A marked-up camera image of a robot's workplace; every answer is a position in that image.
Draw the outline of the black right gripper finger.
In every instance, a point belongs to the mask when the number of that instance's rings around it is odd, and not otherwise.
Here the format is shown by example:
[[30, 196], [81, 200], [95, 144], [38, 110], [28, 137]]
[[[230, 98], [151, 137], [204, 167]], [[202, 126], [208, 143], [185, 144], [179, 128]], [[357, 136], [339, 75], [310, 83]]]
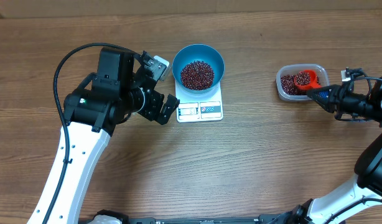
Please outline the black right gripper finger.
[[314, 101], [328, 113], [335, 112], [335, 104], [329, 98], [316, 98]]
[[307, 90], [307, 96], [311, 99], [329, 99], [340, 88], [340, 85], [329, 85], [321, 88]]

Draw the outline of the red measuring scoop blue handle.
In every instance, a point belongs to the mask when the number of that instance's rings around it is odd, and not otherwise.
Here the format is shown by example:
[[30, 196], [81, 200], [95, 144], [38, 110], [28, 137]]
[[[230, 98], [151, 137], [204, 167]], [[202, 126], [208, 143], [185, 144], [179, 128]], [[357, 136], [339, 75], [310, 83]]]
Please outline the red measuring scoop blue handle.
[[297, 101], [308, 99], [307, 92], [309, 90], [316, 90], [318, 88], [329, 86], [330, 84], [326, 74], [313, 69], [299, 71], [294, 75], [292, 83], [296, 88], [297, 95], [294, 97]]

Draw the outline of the red beans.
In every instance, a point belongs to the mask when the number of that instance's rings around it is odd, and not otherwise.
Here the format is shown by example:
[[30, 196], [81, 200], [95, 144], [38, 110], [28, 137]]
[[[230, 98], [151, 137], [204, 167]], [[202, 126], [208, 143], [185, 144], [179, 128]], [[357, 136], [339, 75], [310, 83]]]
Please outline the red beans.
[[[194, 61], [187, 64], [180, 71], [180, 82], [189, 90], [206, 90], [213, 85], [215, 73], [212, 67], [203, 61]], [[292, 83], [294, 75], [286, 75], [281, 78], [284, 91], [289, 95], [297, 95], [296, 88]]]

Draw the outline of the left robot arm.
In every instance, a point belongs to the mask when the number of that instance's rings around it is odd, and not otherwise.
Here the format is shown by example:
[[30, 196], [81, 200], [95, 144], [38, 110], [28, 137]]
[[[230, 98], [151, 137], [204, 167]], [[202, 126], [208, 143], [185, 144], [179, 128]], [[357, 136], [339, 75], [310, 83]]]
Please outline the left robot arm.
[[77, 223], [93, 171], [115, 127], [134, 113], [164, 125], [179, 105], [175, 96], [154, 89], [169, 72], [167, 60], [107, 43], [97, 45], [101, 49], [97, 71], [60, 101], [58, 76], [64, 63], [90, 46], [69, 52], [54, 73], [60, 141], [29, 223]]

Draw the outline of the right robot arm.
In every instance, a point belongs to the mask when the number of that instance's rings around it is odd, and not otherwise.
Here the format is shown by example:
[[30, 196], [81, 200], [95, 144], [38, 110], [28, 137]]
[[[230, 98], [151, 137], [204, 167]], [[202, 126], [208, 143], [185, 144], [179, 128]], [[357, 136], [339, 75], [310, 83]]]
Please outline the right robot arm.
[[[368, 96], [351, 91], [352, 81], [309, 90], [307, 96], [341, 120], [343, 114], [379, 122], [382, 127], [382, 77]], [[342, 223], [367, 208], [382, 205], [382, 133], [359, 156], [354, 176], [329, 194], [298, 205], [287, 223]]]

